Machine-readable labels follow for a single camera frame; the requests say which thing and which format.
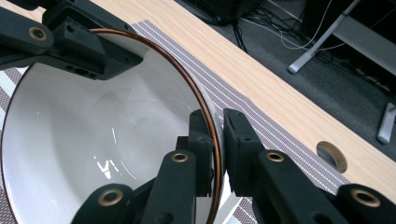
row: metal table leg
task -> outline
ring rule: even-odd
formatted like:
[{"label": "metal table leg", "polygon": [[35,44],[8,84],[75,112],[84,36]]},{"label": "metal table leg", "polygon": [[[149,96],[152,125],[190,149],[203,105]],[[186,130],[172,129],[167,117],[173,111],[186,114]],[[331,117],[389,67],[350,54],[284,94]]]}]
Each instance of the metal table leg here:
[{"label": "metal table leg", "polygon": [[378,132],[378,141],[382,144],[388,144],[396,117],[396,106],[392,103],[387,104],[387,108],[382,118],[381,127]]},{"label": "metal table leg", "polygon": [[323,42],[334,32],[334,30],[340,25],[340,23],[348,16],[349,12],[359,3],[360,0],[353,1],[349,7],[341,13],[341,15],[332,23],[329,29],[320,37],[317,43],[303,54],[299,59],[292,63],[288,67],[288,71],[292,74],[297,73],[309,60],[315,55],[315,52],[320,48]]}]

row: striped placemat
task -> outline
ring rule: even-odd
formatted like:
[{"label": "striped placemat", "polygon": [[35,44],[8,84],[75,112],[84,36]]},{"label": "striped placemat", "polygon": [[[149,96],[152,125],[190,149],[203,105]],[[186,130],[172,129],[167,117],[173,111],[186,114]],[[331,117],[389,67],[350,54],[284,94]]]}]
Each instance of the striped placemat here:
[{"label": "striped placemat", "polygon": [[[239,110],[245,113],[266,148],[287,153],[317,187],[336,193],[341,185],[348,183],[347,179],[260,111],[246,96],[228,85],[150,21],[141,21],[132,26],[140,35],[171,53],[201,82],[211,97],[221,121],[223,108]],[[3,131],[9,101],[25,70],[26,68],[9,68],[0,71],[0,133]],[[10,213],[3,181],[0,184],[0,223],[15,223]],[[228,223],[257,223],[251,211],[249,198],[240,201],[233,215],[229,216]]]}]

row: wooden table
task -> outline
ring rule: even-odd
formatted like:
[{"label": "wooden table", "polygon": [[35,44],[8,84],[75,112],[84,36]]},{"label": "wooden table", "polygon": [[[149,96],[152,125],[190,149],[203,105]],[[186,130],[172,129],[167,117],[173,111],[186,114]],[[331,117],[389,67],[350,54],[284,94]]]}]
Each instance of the wooden table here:
[{"label": "wooden table", "polygon": [[[174,1],[93,2],[129,23],[151,21],[308,148],[316,152],[321,141],[337,146],[348,163],[346,178],[376,189],[396,203],[394,161]],[[6,0],[0,0],[0,6],[40,21],[40,10],[25,11]]]}]

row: white bowl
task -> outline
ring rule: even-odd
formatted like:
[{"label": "white bowl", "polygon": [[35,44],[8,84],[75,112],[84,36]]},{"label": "white bowl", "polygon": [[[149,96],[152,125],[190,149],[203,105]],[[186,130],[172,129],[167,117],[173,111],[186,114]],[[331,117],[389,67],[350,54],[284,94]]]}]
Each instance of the white bowl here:
[{"label": "white bowl", "polygon": [[215,142],[213,197],[199,199],[197,223],[214,217],[221,189],[221,127],[202,87],[163,49],[123,32],[97,31],[144,61],[107,81],[43,64],[23,77],[3,132],[3,178],[20,223],[70,223],[96,189],[136,189],[187,136],[201,108]]}]

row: black mounting bracket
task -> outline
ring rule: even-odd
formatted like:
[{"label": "black mounting bracket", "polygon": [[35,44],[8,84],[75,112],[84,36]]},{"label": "black mounting bracket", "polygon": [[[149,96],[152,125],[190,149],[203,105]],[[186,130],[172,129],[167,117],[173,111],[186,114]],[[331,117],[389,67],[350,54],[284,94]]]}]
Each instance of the black mounting bracket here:
[{"label": "black mounting bracket", "polygon": [[259,223],[393,223],[396,205],[374,189],[318,189],[285,153],[265,149],[248,119],[224,109],[226,169],[235,195],[253,198]]},{"label": "black mounting bracket", "polygon": [[72,223],[195,223],[196,197],[211,192],[212,153],[204,115],[193,111],[189,136],[177,139],[176,150],[164,156],[156,178],[134,190],[116,184],[97,189]]},{"label": "black mounting bracket", "polygon": [[91,79],[107,80],[143,59],[101,36],[94,28],[134,33],[120,20],[88,0],[11,1],[34,9],[44,7],[43,23],[0,7],[0,69],[44,63]]}]

